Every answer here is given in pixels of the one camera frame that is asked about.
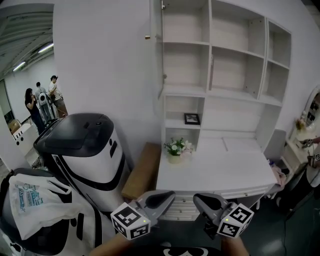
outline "pink cloth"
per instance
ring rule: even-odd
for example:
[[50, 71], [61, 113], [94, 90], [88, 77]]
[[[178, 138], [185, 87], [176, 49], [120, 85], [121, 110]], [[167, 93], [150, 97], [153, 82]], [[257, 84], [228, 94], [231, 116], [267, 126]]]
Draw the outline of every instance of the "pink cloth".
[[286, 185], [286, 175], [281, 172], [281, 169], [277, 166], [271, 167], [274, 176], [277, 180], [277, 184], [279, 184], [281, 187], [284, 187]]

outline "drawer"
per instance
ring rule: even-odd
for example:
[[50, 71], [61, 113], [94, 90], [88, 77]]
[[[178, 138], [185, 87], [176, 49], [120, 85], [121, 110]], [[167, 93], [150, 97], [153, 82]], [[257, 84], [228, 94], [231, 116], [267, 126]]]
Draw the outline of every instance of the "drawer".
[[174, 199], [175, 203], [194, 203], [193, 195], [176, 195]]
[[196, 214], [165, 214], [159, 219], [165, 221], [195, 221], [199, 213]]
[[199, 213], [196, 206], [194, 207], [170, 207], [166, 214], [196, 214]]
[[227, 190], [227, 191], [216, 191], [216, 193], [221, 194], [224, 199], [231, 199], [231, 198], [244, 198], [250, 197], [255, 195], [261, 195], [268, 192], [268, 186], [260, 186], [260, 187], [253, 187], [248, 189], [239, 189], [239, 190]]

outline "white wall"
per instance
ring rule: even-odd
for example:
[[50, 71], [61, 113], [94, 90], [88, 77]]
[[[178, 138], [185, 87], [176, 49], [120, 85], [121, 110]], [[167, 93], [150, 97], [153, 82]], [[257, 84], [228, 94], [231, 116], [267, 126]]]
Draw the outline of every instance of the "white wall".
[[145, 142], [161, 142], [149, 25], [148, 0], [68, 0], [53, 11], [56, 67], [69, 114], [109, 116], [130, 164]]
[[[229, 0], [292, 32], [291, 71], [276, 128], [291, 131], [320, 81], [320, 32], [300, 0]], [[54, 6], [53, 40], [61, 90], [70, 113], [101, 112], [115, 121], [137, 159], [160, 142], [152, 111], [148, 0], [68, 0]]]
[[4, 80], [0, 81], [0, 106], [3, 114], [7, 114], [11, 110]]
[[36, 83], [40, 82], [46, 90], [49, 88], [50, 78], [57, 75], [55, 57], [53, 55], [37, 62], [24, 71], [15, 71], [4, 78], [8, 98], [15, 119], [21, 123], [30, 116], [25, 106], [25, 93], [27, 88], [34, 91]]

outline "picture frame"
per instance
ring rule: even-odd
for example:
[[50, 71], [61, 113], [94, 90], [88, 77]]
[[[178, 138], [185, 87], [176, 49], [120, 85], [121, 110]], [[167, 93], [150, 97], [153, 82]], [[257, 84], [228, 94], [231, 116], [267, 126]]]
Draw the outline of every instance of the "picture frame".
[[184, 124], [185, 125], [200, 125], [199, 115], [195, 113], [184, 113]]

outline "ceiling light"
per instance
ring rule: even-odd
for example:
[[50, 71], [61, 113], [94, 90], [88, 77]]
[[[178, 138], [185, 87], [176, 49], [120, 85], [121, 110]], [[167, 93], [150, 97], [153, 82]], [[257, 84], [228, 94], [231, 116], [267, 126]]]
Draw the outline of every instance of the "ceiling light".
[[44, 52], [45, 50], [50, 49], [53, 46], [54, 46], [54, 43], [51, 43], [51, 44], [47, 45], [46, 47], [44, 47], [40, 51], [38, 51], [38, 54]]
[[18, 66], [16, 66], [15, 68], [14, 68], [14, 70], [13, 71], [16, 71], [18, 68], [20, 68], [22, 65], [24, 65], [26, 62], [25, 61], [23, 61], [23, 62], [21, 62]]

